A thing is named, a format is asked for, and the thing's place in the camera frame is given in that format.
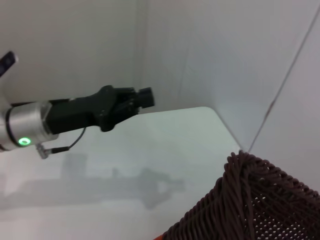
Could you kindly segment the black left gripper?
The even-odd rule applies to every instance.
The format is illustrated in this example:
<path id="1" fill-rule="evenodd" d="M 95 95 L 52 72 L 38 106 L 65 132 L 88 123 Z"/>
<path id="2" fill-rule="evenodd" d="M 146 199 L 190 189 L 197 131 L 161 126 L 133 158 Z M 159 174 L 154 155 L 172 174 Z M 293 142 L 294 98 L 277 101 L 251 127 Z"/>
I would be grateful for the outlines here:
<path id="1" fill-rule="evenodd" d="M 138 114 L 138 108 L 155 105 L 151 87 L 140 89 L 102 87 L 98 92 L 54 104 L 46 117 L 52 133 L 65 133 L 90 126 L 102 132 Z"/>

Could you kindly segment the dark brown woven basket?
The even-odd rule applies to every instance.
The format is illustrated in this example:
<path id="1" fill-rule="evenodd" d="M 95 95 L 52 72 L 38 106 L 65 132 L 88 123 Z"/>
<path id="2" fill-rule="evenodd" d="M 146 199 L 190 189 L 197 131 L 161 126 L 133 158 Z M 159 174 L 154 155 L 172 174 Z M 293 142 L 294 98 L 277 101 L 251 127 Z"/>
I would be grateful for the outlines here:
<path id="1" fill-rule="evenodd" d="M 266 159 L 232 153 L 164 240 L 320 240 L 320 194 Z"/>

